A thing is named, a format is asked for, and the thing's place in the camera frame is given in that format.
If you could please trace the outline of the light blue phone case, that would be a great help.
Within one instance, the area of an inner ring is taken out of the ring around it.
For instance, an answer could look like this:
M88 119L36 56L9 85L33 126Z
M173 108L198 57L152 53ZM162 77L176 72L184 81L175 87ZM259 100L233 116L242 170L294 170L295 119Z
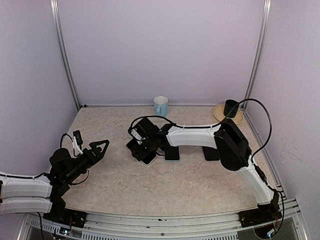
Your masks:
M164 161L168 163L177 163L181 160L178 146L170 146L164 149Z

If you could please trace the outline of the aluminium frame post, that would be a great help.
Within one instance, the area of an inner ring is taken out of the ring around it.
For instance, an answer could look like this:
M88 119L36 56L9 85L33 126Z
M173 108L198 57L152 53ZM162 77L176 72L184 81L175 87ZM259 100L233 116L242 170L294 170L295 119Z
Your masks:
M57 36L57 42L58 42L58 47L61 55L61 60L62 64L64 67L66 79L67 79L67 84L71 92L71 97L73 99L75 108L77 111L79 111L82 107L79 94L76 89L76 85L72 76L72 71L69 63L69 59L67 56L67 49L65 46L64 42L64 36L63 36L63 28L61 24L61 19L60 19L60 12L59 12L59 3L57 0L50 0L50 8L51 8L51 14L53 18L53 23L56 31L56 36Z
M260 24L260 30L258 35L258 41L257 41L257 47L254 55L253 65L250 73L249 83L245 92L245 98L251 98L254 86L257 80L257 75L259 71L259 66L261 62L261 58L263 55L263 49L265 44L265 39L267 36L268 31L268 24L269 24L269 18L270 18L270 12L271 12L271 6L272 1L271 0L265 0L263 5L263 12L262 12L262 19Z

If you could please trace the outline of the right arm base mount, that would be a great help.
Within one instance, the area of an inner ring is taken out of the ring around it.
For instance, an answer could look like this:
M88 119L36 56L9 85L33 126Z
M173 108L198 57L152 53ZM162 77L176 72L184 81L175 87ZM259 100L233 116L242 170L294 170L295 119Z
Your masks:
M260 225L275 221L283 217L280 210L279 200L282 200L282 194L279 191L273 192L271 202L268 204L257 205L257 208L240 211L238 213L242 228Z

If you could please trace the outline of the black phone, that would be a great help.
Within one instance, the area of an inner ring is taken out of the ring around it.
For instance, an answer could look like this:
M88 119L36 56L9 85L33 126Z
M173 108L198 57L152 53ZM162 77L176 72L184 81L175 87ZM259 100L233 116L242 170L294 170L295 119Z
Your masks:
M141 161L145 165L149 165L156 157L157 157L157 155L154 152L152 152L152 153L148 154L146 157L144 157Z

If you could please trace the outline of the left aluminium frame post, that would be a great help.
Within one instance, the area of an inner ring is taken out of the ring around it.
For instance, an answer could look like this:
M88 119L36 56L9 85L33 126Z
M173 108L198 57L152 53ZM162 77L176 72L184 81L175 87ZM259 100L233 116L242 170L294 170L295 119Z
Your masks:
M51 14L53 18L53 23L56 31L56 36L57 36L57 42L58 42L58 47L61 55L61 60L62 64L64 67L66 79L67 79L67 84L71 92L71 97L73 99L75 108L77 111L79 111L82 107L79 94L76 89L76 85L72 76L72 71L69 63L69 59L67 56L67 49L65 46L64 42L64 36L63 36L63 28L61 24L61 19L60 19L60 12L59 12L59 3L57 0L50 0L50 8L51 8Z

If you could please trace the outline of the dark green cup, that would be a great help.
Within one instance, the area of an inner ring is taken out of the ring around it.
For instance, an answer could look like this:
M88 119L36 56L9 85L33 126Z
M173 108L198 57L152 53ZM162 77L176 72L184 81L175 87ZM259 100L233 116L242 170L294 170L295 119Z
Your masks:
M227 118L234 118L239 109L239 102L233 99L227 99L224 104L223 114Z

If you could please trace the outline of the clear phone case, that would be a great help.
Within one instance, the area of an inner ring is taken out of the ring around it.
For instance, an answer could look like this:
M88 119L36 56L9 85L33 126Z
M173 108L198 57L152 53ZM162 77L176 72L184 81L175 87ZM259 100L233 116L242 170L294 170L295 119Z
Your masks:
M154 151L150 151L145 147L136 145L129 148L131 155L144 165L149 165L156 157L157 154Z

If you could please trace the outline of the right aluminium frame post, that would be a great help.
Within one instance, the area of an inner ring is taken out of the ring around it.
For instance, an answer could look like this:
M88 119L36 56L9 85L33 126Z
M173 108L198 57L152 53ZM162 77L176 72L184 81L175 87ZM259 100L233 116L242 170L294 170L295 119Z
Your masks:
M265 44L265 39L267 36L268 31L268 24L269 24L269 18L270 18L270 12L271 12L271 6L272 1L271 0L265 0L263 5L263 12L262 12L262 19L260 24L260 30L258 35L258 41L257 41L257 47L254 55L253 65L250 73L249 83L245 92L245 98L251 98L254 86L257 80L257 75L259 71L259 66L261 62L261 58L263 55L263 49Z

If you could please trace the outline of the light blue mug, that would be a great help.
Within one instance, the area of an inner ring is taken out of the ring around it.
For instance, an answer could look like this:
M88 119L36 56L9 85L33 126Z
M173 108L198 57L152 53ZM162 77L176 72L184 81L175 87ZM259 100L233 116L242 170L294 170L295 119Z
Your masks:
M157 96L153 99L154 113L156 116L166 117L168 114L169 100L165 96Z

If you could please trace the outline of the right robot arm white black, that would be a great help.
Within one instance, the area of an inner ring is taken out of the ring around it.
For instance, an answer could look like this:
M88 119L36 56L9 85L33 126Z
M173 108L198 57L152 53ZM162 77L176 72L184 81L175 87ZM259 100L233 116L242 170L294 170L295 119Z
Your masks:
M225 116L209 125L178 125L171 120L162 127L155 125L152 116L134 119L128 133L132 139L126 144L131 155L145 165L164 152L166 161L180 160L180 146L202 147L206 161L220 161L222 166L236 172L253 192L257 202L256 218L266 222L280 210L282 195L272 188L265 173L255 161L249 142L235 122Z

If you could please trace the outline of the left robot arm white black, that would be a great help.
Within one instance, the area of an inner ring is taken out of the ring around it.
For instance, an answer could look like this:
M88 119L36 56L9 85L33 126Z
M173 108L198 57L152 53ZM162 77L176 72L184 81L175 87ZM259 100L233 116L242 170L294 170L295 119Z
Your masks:
M57 149L50 157L51 169L39 175L0 174L0 213L44 213L63 223L70 218L70 211L62 199L75 185L75 180L102 160L110 142L91 142L90 148L72 157L67 148Z

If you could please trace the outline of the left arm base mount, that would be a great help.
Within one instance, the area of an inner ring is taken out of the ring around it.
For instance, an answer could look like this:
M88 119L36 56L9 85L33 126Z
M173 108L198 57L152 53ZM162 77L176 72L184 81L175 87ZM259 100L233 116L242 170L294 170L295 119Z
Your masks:
M51 201L50 212L43 214L44 219L69 227L84 228L88 215L86 212L66 208L66 203L62 198L53 198Z

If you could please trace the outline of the beige plate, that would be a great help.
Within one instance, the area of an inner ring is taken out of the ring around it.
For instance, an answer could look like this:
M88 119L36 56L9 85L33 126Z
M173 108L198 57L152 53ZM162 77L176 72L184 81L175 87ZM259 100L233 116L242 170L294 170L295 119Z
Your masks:
M224 104L220 104L220 105L217 105L213 108L213 116L214 118L218 121L218 122L221 122L226 116L224 115L224 108L225 108L225 105ZM231 119L233 120L233 122L236 124L236 125L239 125L243 122L244 120L244 115L243 113L238 109L237 112L236 112L236 115L235 117L228 117L228 119Z

